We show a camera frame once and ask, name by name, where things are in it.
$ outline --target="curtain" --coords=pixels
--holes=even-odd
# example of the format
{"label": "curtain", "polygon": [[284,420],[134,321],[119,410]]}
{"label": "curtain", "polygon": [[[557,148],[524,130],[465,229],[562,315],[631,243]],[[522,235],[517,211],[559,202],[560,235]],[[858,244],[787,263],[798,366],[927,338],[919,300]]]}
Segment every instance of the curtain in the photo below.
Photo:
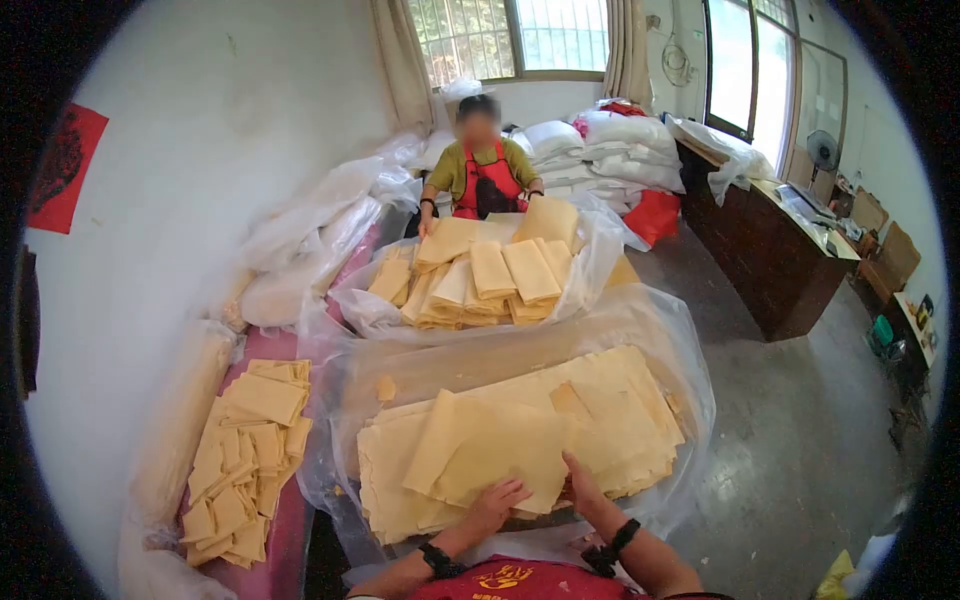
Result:
{"label": "curtain", "polygon": [[433,95],[407,0],[370,0],[373,32],[397,129],[433,128]]}
{"label": "curtain", "polygon": [[643,0],[607,0],[610,59],[603,78],[604,94],[651,108],[653,90],[647,68],[647,17]]}

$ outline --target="gray floor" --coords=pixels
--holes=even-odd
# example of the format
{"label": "gray floor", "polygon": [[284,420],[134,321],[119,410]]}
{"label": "gray floor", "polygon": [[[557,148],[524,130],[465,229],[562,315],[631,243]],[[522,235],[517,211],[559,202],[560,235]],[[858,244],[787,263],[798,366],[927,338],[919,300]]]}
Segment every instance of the gray floor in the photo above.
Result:
{"label": "gray floor", "polygon": [[709,590],[806,598],[841,550],[859,556],[914,470],[887,435],[900,401],[864,343],[866,309],[845,282],[807,336],[764,344],[685,225],[629,252],[644,283],[689,306],[717,403],[708,477],[670,542]]}

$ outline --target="black bracelet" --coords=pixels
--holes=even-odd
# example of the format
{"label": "black bracelet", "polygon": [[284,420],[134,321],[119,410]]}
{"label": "black bracelet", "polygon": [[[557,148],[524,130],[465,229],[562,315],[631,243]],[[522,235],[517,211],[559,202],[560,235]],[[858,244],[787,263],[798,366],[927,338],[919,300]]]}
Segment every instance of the black bracelet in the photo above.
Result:
{"label": "black bracelet", "polygon": [[443,550],[429,541],[420,546],[420,551],[423,553],[423,561],[433,569],[434,579],[452,579],[467,572],[466,566],[446,556]]}
{"label": "black bracelet", "polygon": [[581,553],[580,558],[601,577],[612,579],[616,575],[613,566],[620,560],[620,552],[633,541],[636,532],[640,529],[640,522],[630,519],[616,530],[613,543],[609,546],[591,546]]}

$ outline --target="red apron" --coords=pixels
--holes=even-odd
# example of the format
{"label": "red apron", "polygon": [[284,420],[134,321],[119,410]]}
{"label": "red apron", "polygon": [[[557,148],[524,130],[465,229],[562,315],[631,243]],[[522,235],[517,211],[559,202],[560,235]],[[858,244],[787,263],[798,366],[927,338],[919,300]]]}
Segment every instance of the red apron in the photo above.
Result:
{"label": "red apron", "polygon": [[[526,212],[527,203],[520,198],[523,186],[510,172],[510,165],[503,157],[503,145],[496,142],[496,162],[480,165],[473,158],[473,152],[464,146],[467,155],[467,187],[460,197],[454,217],[461,219],[486,219],[491,212]],[[481,184],[480,198],[477,183]]]}
{"label": "red apron", "polygon": [[501,555],[453,579],[431,582],[408,600],[641,600],[641,595],[614,579],[605,579],[574,564],[525,561]]}

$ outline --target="olive green shirt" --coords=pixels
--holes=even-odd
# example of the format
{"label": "olive green shirt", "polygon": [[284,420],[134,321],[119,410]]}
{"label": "olive green shirt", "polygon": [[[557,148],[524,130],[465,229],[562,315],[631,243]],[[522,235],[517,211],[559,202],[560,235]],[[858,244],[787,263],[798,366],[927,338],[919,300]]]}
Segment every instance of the olive green shirt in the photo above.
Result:
{"label": "olive green shirt", "polygon": [[[528,187],[530,182],[540,175],[530,165],[527,154],[512,139],[504,138],[500,140],[500,143],[503,145],[503,157],[507,160],[514,179],[523,187]],[[474,152],[473,159],[481,166],[494,164],[496,162],[496,147],[491,146],[486,152]],[[440,160],[437,161],[437,168],[430,174],[427,183],[442,192],[450,192],[453,202],[460,202],[464,190],[467,189],[467,156],[464,154],[462,143],[456,141],[444,149],[444,153],[440,155]]]}

